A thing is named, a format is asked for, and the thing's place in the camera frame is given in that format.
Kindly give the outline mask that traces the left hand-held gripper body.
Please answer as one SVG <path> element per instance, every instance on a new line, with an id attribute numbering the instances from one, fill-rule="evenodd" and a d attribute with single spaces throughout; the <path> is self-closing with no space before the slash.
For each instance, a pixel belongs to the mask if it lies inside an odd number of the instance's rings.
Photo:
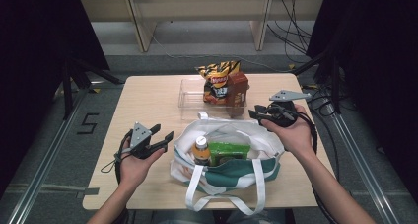
<path id="1" fill-rule="evenodd" d="M 146 159 L 154 152 L 150 144 L 153 136 L 150 131 L 151 128 L 146 128 L 138 121 L 135 122 L 132 134 L 130 135 L 129 153 L 139 159 Z"/>

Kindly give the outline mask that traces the brown drink carton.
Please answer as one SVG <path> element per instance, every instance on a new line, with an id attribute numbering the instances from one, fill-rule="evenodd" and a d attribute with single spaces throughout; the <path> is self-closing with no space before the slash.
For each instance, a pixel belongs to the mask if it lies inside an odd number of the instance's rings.
<path id="1" fill-rule="evenodd" d="M 248 79 L 243 72 L 230 74 L 227 81 L 226 110 L 230 117 L 244 113 Z"/>

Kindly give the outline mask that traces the orange juice bottle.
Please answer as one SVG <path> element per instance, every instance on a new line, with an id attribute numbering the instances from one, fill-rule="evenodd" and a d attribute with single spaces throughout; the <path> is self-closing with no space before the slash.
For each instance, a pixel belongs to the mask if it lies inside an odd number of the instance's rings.
<path id="1" fill-rule="evenodd" d="M 205 136 L 198 136 L 191 148 L 196 165 L 209 165 L 211 152 Z"/>

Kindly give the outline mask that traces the green snack packet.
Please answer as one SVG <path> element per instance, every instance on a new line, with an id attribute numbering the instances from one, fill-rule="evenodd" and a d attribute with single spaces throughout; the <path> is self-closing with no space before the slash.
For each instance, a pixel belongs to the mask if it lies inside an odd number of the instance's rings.
<path id="1" fill-rule="evenodd" d="M 250 146 L 248 144 L 210 142 L 210 165 L 216 167 L 233 159 L 246 160 L 249 150 Z"/>

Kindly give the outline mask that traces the clear plastic bin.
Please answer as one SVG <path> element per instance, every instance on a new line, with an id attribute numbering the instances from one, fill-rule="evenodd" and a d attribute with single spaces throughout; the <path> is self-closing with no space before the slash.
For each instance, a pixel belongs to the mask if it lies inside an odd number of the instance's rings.
<path id="1" fill-rule="evenodd" d="M 182 79 L 178 95 L 180 117 L 183 120 L 198 119 L 199 112 L 206 112 L 210 117 L 244 119 L 246 102 L 239 107 L 214 105 L 203 101 L 205 80 Z"/>

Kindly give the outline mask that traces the yellow striped chips bag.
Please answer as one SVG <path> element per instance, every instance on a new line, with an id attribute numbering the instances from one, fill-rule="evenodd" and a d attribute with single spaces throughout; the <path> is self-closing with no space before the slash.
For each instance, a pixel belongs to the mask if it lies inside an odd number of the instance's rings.
<path id="1" fill-rule="evenodd" d="M 228 77 L 240 71 L 239 61 L 223 61 L 196 67 L 196 71 L 205 80 L 203 102 L 223 105 L 228 93 Z"/>

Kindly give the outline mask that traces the white and green tote bag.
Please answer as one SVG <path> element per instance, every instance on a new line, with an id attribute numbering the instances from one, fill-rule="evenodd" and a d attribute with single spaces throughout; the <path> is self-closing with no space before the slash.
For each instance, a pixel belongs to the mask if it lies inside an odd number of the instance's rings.
<path id="1" fill-rule="evenodd" d="M 196 165 L 191 148 L 198 136 L 206 137 L 208 147 L 210 142 L 248 144 L 247 159 L 216 167 Z M 227 199 L 250 216 L 264 209 L 266 183 L 277 177 L 283 153 L 280 139 L 254 120 L 214 118 L 200 112 L 174 142 L 171 176 L 187 185 L 188 209 L 199 211 L 212 199 Z"/>

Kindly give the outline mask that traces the person's right hand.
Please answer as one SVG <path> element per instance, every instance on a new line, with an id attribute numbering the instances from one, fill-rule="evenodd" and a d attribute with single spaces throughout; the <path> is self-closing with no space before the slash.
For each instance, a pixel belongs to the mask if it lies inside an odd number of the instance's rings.
<path id="1" fill-rule="evenodd" d="M 284 148 L 291 152 L 297 159 L 309 155 L 315 156 L 311 129 L 302 118 L 299 117 L 293 125 L 288 127 L 278 126 L 267 119 L 263 119 L 261 124 L 269 131 L 275 133 L 281 140 Z"/>

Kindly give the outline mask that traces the person's left hand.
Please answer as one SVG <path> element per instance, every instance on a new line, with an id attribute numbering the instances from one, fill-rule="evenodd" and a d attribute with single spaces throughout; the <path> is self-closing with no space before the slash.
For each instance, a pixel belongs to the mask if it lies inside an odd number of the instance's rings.
<path id="1" fill-rule="evenodd" d="M 145 181 L 153 163 L 164 153 L 164 149 L 159 149 L 146 159 L 138 159 L 132 155 L 124 154 L 120 164 L 120 183 L 118 186 L 123 190 L 137 189 Z"/>

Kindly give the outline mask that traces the black metal stand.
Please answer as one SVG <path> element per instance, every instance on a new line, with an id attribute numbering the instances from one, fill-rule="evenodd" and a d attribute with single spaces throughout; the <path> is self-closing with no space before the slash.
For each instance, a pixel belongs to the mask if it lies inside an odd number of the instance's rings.
<path id="1" fill-rule="evenodd" d="M 325 50 L 307 63 L 291 71 L 294 75 L 300 75 L 317 65 L 314 80 L 318 84 L 329 82 L 331 84 L 331 102 L 337 113 L 341 113 L 339 106 L 339 63 L 331 50 Z"/>

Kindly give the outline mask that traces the person's legs in jeans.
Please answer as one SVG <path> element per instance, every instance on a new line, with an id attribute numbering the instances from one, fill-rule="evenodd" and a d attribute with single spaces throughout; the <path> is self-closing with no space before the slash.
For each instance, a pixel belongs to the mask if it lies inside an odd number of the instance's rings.
<path id="1" fill-rule="evenodd" d="M 155 211 L 151 224 L 286 224 L 282 210 L 265 210 L 247 216 L 236 210 L 190 210 Z"/>

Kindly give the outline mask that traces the black chair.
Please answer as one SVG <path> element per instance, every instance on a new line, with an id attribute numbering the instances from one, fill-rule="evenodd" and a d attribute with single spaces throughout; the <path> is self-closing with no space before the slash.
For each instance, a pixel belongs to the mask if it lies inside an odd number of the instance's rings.
<path id="1" fill-rule="evenodd" d="M 123 209 L 111 224 L 131 224 L 132 216 L 128 209 Z"/>

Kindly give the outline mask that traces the black tripod stand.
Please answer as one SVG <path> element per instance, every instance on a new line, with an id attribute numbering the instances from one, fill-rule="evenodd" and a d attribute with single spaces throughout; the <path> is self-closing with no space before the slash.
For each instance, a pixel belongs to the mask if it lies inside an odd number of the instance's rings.
<path id="1" fill-rule="evenodd" d="M 87 71 L 93 72 L 94 74 L 108 80 L 115 85 L 124 84 L 123 80 L 118 79 L 107 72 L 104 72 L 102 69 L 90 65 L 84 60 L 68 57 L 61 68 L 65 101 L 65 119 L 69 117 L 73 110 L 71 82 L 74 82 L 79 89 L 88 89 L 92 85 L 91 80 L 86 74 Z"/>

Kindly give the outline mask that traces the black curtain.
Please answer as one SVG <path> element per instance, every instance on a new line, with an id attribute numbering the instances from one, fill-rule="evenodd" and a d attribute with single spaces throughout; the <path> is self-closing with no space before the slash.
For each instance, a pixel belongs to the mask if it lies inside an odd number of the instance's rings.
<path id="1" fill-rule="evenodd" d="M 323 0 L 308 49 L 319 55 L 345 24 L 339 64 L 370 130 L 418 204 L 418 0 Z"/>
<path id="2" fill-rule="evenodd" d="M 0 198 L 70 57 L 108 69 L 81 0 L 0 0 Z"/>

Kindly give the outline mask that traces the aluminium floor rail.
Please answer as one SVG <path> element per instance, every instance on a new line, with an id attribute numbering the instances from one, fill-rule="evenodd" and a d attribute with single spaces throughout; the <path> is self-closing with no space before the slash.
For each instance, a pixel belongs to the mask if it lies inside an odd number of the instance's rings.
<path id="1" fill-rule="evenodd" d="M 73 109 L 64 116 L 59 124 L 58 130 L 54 133 L 53 139 L 48 144 L 48 148 L 42 157 L 41 162 L 36 167 L 35 174 L 33 175 L 31 181 L 27 185 L 22 186 L 22 195 L 15 205 L 7 224 L 25 223 L 33 208 L 35 200 L 41 191 L 42 185 L 56 159 L 56 156 L 62 147 L 63 141 L 68 134 L 74 117 L 76 116 L 76 113 L 78 112 L 78 109 L 87 94 L 87 89 L 81 89 L 77 91 L 75 96 L 71 95 L 74 100 Z"/>
<path id="2" fill-rule="evenodd" d="M 353 160 L 353 163 L 365 185 L 369 196 L 371 197 L 375 207 L 377 208 L 384 224 L 399 224 L 391 203 L 384 194 L 379 182 L 373 174 L 369 164 L 359 149 L 351 131 L 349 130 L 345 120 L 341 114 L 335 114 L 333 117 L 334 124 L 346 146 L 346 149 Z"/>

